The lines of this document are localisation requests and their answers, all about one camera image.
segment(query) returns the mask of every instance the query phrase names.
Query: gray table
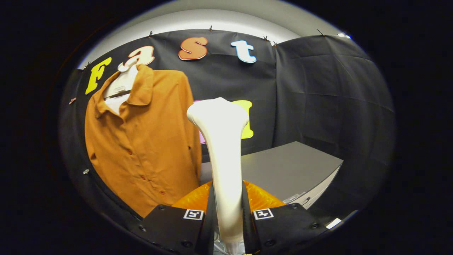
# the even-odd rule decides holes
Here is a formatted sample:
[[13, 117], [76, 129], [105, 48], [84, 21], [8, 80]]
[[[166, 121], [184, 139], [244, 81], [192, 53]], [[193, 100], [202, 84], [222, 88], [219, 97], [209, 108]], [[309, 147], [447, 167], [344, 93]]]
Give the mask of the gray table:
[[[284, 201], [310, 205], [330, 184], [343, 160], [327, 153], [292, 142], [241, 157], [242, 179], [249, 181]], [[202, 164], [202, 184], [212, 181], [211, 163]]]

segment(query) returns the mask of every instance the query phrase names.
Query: letter f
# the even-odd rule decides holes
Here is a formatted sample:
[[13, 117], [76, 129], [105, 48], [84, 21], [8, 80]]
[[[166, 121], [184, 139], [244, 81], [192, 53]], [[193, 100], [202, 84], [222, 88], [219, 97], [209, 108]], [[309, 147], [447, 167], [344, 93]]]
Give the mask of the letter f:
[[93, 66], [93, 68], [91, 69], [90, 81], [88, 82], [88, 87], [87, 87], [87, 90], [85, 91], [85, 95], [88, 95], [88, 93], [90, 93], [91, 91], [96, 89], [96, 87], [97, 87], [96, 81], [102, 77], [102, 74], [104, 73], [104, 69], [105, 69], [104, 66], [109, 65], [111, 61], [112, 61], [112, 58], [107, 58], [106, 60]]

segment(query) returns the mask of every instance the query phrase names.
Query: decorative letter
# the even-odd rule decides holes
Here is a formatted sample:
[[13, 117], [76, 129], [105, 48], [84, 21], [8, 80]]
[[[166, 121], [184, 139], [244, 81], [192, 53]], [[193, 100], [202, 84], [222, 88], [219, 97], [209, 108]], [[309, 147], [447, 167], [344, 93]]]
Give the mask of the decorative letter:
[[106, 60], [100, 62], [99, 64], [93, 66], [91, 69], [91, 76], [90, 80], [88, 82], [88, 87], [85, 90], [85, 95], [88, 95], [91, 91], [95, 90], [97, 88], [97, 80], [99, 80], [102, 77], [102, 74], [104, 73], [105, 66], [109, 65], [110, 62], [112, 61], [112, 58], [107, 58]]
[[153, 57], [154, 47], [153, 46], [144, 46], [138, 48], [129, 54], [129, 58], [126, 61], [126, 65], [137, 59], [137, 64], [148, 65], [154, 60]]
[[[244, 110], [247, 111], [247, 114], [249, 115], [249, 118], [250, 118], [249, 109], [250, 109], [250, 107], [252, 107], [252, 102], [247, 101], [247, 100], [237, 100], [237, 101], [233, 101], [233, 103], [235, 103], [235, 104], [241, 106], [242, 108], [244, 108]], [[249, 120], [249, 122], [247, 123], [246, 127], [244, 128], [244, 131], [242, 132], [241, 139], [247, 139], [247, 138], [250, 138], [252, 136], [253, 136], [253, 131], [250, 129], [250, 120]]]
[[207, 54], [207, 39], [204, 37], [191, 37], [181, 43], [178, 56], [181, 60], [201, 59]]
[[252, 45], [248, 45], [246, 41], [236, 41], [232, 42], [231, 46], [236, 47], [237, 56], [240, 60], [246, 63], [256, 62], [256, 57], [250, 56], [249, 50], [253, 50]]

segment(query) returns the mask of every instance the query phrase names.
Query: orange shirt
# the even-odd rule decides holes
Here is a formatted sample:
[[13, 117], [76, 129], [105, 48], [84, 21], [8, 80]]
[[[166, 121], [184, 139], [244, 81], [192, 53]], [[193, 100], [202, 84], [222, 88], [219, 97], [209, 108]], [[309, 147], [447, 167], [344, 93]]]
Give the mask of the orange shirt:
[[186, 116], [193, 104], [187, 76], [142, 64], [137, 69], [119, 115], [102, 93], [120, 72], [90, 98], [85, 141], [100, 178], [146, 217], [156, 205], [172, 205], [199, 187], [201, 144], [197, 127]]

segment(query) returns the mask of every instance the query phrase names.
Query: clothes hanger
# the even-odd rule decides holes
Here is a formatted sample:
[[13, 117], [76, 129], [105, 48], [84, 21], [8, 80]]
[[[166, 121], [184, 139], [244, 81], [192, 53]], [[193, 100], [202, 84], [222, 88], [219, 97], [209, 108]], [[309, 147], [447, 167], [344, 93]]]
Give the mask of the clothes hanger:
[[130, 63], [126, 62], [126, 64], [121, 63], [118, 65], [118, 71], [121, 74], [105, 89], [103, 93], [105, 100], [130, 93], [138, 73], [136, 67], [137, 61], [135, 59]]

